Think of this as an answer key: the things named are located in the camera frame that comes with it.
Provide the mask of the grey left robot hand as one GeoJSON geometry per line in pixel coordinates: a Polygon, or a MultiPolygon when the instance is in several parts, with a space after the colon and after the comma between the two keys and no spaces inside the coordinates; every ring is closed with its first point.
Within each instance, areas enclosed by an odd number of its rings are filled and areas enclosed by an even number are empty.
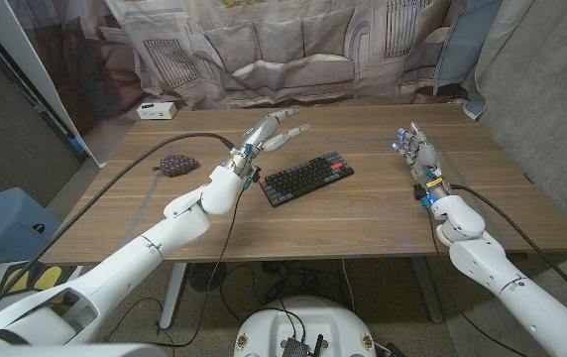
{"type": "Polygon", "coordinates": [[[237,176],[244,174],[253,159],[260,153],[274,152],[284,146],[289,140],[310,129],[305,123],[288,132],[278,135],[275,132],[281,122],[289,116],[298,114],[296,109],[283,109],[268,114],[262,121],[244,133],[240,144],[230,152],[230,159],[223,164],[224,168],[232,169],[237,176]]]}

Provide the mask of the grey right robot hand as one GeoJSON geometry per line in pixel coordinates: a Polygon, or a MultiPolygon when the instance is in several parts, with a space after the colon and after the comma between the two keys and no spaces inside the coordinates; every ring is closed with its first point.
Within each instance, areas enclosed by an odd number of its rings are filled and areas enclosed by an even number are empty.
{"type": "Polygon", "coordinates": [[[431,197],[439,199],[451,194],[434,146],[415,122],[407,129],[398,129],[392,148],[403,157],[415,182],[431,197]]]}

